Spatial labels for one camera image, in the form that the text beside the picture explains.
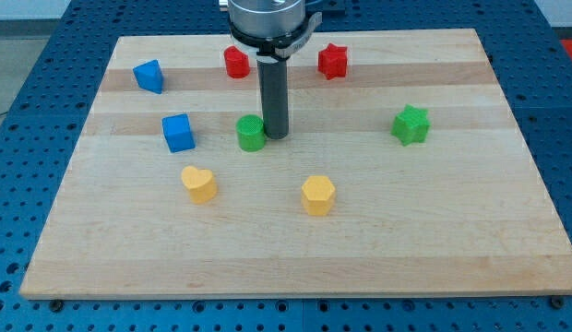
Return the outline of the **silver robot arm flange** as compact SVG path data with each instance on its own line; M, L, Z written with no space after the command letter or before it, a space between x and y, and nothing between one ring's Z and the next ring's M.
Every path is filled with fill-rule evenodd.
M323 21L308 12L305 0L228 0L229 27L235 47L258 62L288 60L310 40Z

